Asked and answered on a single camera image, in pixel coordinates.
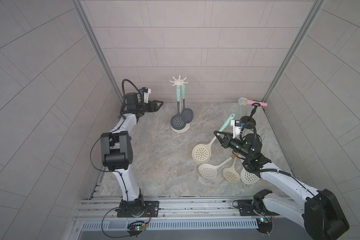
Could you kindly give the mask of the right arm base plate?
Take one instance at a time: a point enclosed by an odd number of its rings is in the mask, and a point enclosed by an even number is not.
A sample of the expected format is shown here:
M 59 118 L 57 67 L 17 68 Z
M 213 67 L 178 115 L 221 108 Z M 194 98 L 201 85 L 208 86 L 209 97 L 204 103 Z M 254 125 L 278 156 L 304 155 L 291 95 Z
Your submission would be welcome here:
M 232 203 L 235 209 L 238 209 L 240 216 L 260 216 L 260 217 L 274 217 L 279 214 L 272 213 L 266 210 L 255 210 L 253 200 L 234 200 Z

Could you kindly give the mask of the cream utensil rack stand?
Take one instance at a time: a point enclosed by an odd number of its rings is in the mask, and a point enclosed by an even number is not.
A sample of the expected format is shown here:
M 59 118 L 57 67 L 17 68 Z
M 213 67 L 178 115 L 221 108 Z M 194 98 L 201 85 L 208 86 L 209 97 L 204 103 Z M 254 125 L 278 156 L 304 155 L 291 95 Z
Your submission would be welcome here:
M 186 131 L 186 128 L 189 127 L 189 124 L 186 123 L 186 120 L 184 119 L 182 113 L 181 113 L 181 89 L 185 86 L 188 82 L 186 82 L 186 78 L 181 79 L 181 76 L 179 76 L 177 79 L 173 77 L 173 81 L 170 81 L 173 83 L 173 86 L 176 86 L 177 91 L 177 113 L 171 118 L 171 128 L 176 133 L 184 133 Z

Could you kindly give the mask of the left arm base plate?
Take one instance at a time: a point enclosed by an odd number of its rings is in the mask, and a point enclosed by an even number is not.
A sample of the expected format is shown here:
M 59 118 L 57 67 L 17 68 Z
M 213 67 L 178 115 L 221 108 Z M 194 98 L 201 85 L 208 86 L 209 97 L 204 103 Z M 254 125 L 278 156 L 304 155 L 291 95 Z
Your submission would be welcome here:
M 116 210 L 118 218 L 147 218 L 158 216 L 159 201 L 130 201 L 122 200 L 119 208 Z

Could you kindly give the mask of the cream skimmer green handle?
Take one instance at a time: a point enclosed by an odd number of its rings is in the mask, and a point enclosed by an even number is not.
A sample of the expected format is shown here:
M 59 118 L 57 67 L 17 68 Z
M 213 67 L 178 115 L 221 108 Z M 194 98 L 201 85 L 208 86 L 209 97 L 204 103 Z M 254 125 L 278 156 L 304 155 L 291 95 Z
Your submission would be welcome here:
M 222 132 L 230 124 L 231 120 L 233 120 L 234 117 L 235 117 L 235 114 L 231 114 L 227 118 L 227 120 L 225 121 L 223 126 L 220 128 L 219 132 Z M 208 144 L 198 144 L 193 148 L 192 157 L 195 162 L 197 162 L 199 164 L 203 164 L 210 160 L 211 155 L 212 155 L 211 154 L 211 146 L 216 139 L 217 139 L 217 137 L 214 136 L 213 139 Z

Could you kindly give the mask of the grey skimmer green handle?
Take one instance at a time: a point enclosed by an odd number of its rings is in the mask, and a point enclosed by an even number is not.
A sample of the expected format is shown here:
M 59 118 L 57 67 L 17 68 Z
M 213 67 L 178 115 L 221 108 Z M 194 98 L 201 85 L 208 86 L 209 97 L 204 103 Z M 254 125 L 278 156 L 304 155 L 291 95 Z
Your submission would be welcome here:
M 186 107 L 185 99 L 186 99 L 186 86 L 182 85 L 182 98 L 183 98 L 183 110 L 182 116 L 184 117 L 187 124 L 191 123 L 194 119 L 194 112 L 192 109 Z
M 180 100 L 181 100 L 180 86 L 177 86 L 177 113 L 171 118 L 171 127 L 175 130 L 182 130 L 186 127 L 186 121 L 180 112 Z

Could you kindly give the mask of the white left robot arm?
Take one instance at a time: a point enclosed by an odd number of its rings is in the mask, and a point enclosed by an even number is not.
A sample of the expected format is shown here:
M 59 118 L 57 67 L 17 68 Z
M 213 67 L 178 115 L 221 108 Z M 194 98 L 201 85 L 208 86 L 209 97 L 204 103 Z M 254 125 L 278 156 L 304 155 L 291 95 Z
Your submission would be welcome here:
M 130 80 L 122 80 L 122 104 L 118 123 L 110 131 L 102 133 L 97 142 L 101 147 L 102 164 L 106 168 L 101 170 L 94 163 L 91 165 L 103 173 L 113 173 L 122 190 L 122 201 L 116 211 L 119 215 L 139 217 L 145 212 L 145 204 L 141 189 L 133 176 L 133 148 L 130 132 L 145 113 L 159 111 L 164 102 L 149 100 L 151 89 L 138 89 Z

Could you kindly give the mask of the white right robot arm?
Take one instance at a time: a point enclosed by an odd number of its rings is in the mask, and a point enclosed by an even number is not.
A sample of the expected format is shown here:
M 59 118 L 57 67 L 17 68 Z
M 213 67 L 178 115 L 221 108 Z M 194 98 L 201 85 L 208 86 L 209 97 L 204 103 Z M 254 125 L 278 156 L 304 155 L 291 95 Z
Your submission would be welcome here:
M 221 146 L 244 158 L 243 167 L 249 173 L 270 182 L 291 197 L 285 200 L 264 189 L 254 195 L 256 214 L 275 213 L 303 227 L 314 240 L 337 240 L 350 229 L 337 197 L 329 190 L 318 190 L 297 180 L 280 169 L 261 153 L 257 134 L 243 140 L 232 133 L 215 131 Z

